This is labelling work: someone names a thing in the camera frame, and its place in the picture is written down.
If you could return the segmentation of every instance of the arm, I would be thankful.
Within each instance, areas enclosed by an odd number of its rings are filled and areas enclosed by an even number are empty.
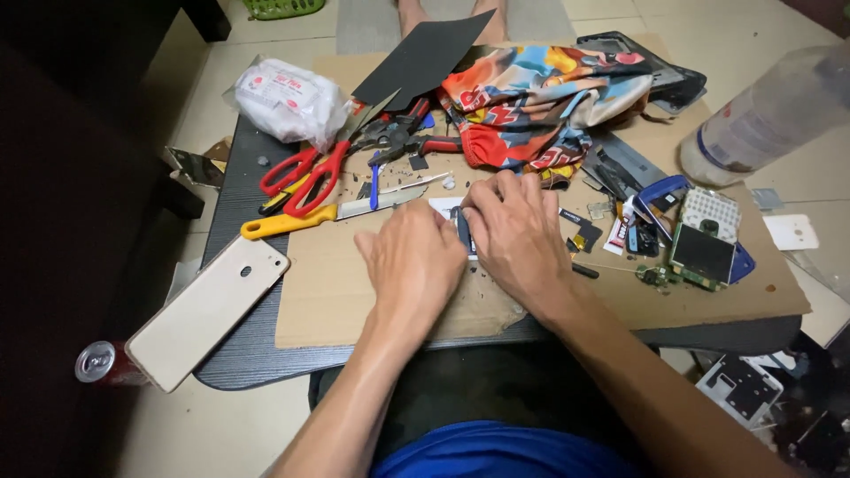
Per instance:
[[[354,237],[375,306],[345,368],[269,476],[366,476],[389,398],[467,261],[450,221],[427,202],[402,205],[378,234]]]
[[[479,261],[557,334],[666,476],[795,476],[751,433],[638,341],[570,267],[558,198],[536,174],[474,184],[463,213]],[[540,284],[547,284],[541,290]]]

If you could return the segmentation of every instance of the person's left hand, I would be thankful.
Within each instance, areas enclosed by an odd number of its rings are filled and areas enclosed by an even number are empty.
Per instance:
[[[415,199],[396,209],[380,232],[358,233],[354,243],[377,296],[363,334],[401,345],[412,356],[466,268],[467,251],[457,229],[427,201]]]

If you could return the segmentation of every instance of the red can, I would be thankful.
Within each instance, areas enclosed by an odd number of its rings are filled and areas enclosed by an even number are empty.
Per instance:
[[[76,378],[86,384],[144,385],[147,377],[124,352],[124,342],[100,340],[83,350],[74,366]]]

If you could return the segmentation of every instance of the plastic bottle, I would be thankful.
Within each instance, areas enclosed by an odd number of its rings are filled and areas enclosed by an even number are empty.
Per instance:
[[[850,39],[785,55],[683,139],[693,180],[731,185],[850,122]]]

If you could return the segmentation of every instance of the green basket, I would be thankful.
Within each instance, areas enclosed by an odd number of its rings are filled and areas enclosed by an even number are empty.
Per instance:
[[[242,0],[257,20],[280,20],[318,12],[325,0]]]

